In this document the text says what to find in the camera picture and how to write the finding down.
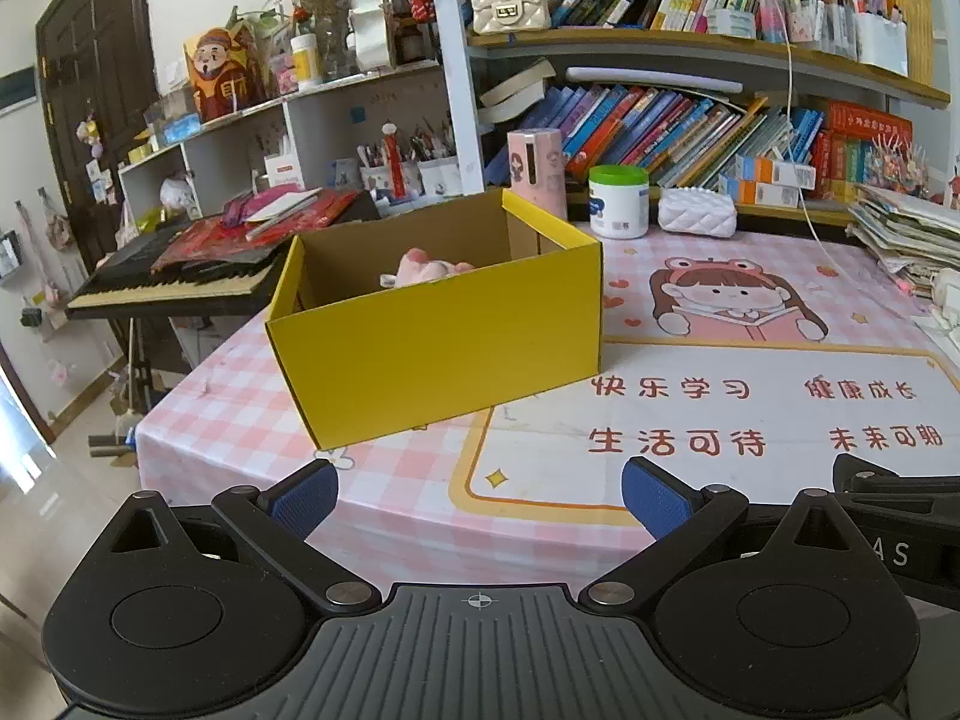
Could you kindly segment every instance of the floor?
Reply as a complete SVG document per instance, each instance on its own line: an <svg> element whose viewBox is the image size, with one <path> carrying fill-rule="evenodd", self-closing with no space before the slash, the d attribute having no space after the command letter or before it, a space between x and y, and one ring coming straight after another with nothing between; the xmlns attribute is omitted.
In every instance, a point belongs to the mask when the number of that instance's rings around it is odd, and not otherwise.
<svg viewBox="0 0 960 720"><path fill-rule="evenodd" d="M173 386L182 377L163 378ZM90 544L140 488L135 466L88 454L88 434L108 433L113 420L103 394L56 440L52 454L43 446L29 453L31 478L0 488L0 594L34 623L42 623ZM0 605L0 720L54 720L63 709L37 629Z"/></svg>

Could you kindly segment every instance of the open box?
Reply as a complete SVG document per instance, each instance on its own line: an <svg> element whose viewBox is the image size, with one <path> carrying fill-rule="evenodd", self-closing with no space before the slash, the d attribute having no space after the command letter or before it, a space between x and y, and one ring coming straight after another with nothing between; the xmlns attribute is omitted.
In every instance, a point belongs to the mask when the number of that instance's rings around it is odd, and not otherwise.
<svg viewBox="0 0 960 720"><path fill-rule="evenodd" d="M477 270L382 290L412 247ZM602 283L599 242L491 190L297 237L267 334L331 449L597 375Z"/></svg>

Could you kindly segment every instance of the green lid jar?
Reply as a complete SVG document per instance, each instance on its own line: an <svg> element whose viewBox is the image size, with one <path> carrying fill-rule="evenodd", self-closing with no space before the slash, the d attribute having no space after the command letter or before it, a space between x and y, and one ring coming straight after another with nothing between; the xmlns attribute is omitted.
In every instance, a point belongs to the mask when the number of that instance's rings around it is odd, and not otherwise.
<svg viewBox="0 0 960 720"><path fill-rule="evenodd" d="M602 238L627 240L650 227L650 176L643 167L590 168L590 229Z"/></svg>

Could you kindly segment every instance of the pink checkered tablecloth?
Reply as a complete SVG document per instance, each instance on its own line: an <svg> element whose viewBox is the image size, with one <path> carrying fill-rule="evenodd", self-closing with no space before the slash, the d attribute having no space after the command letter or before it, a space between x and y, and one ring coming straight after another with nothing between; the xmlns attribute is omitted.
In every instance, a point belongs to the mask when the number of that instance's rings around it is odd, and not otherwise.
<svg viewBox="0 0 960 720"><path fill-rule="evenodd" d="M605 242L605 335L667 337L653 317L650 284L666 261L748 260L793 287L829 327L825 343L931 348L904 319L923 309L918 301L900 293L861 250L825 246L833 261L817 242L757 233L717 241L654 229L640 240ZM384 591L393 581L566 581L574 592L651 542L640 525L563 524L459 509L448 487L473 420L466 415L347 447L335 461L337 508L309 541ZM147 416L137 430L137 454L143 487L178 506L208 503L231 485L270 487L313 458L262 314Z"/></svg>

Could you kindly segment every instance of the pink plush keychain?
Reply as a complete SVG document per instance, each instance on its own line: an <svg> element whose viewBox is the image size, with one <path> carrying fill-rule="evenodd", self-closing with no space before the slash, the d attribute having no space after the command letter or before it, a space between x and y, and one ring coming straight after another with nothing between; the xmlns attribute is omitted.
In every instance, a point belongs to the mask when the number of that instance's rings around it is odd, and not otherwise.
<svg viewBox="0 0 960 720"><path fill-rule="evenodd" d="M452 263L443 260L431 260L430 255L421 248L412 248L400 260L397 275L380 276L381 287L390 289L406 287L409 284L422 284L427 281L439 281L448 276L466 274L474 268L467 263Z"/></svg>

